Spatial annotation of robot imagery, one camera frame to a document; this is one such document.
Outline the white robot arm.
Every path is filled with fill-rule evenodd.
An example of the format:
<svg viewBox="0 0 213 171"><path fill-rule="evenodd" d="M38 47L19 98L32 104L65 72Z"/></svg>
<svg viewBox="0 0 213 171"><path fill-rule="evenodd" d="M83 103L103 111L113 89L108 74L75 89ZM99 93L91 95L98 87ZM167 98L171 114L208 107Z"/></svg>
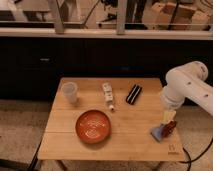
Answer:
<svg viewBox="0 0 213 171"><path fill-rule="evenodd" d="M205 82L208 74L207 66L200 61L170 69L160 93L164 109L177 110L188 98L213 116L213 86Z"/></svg>

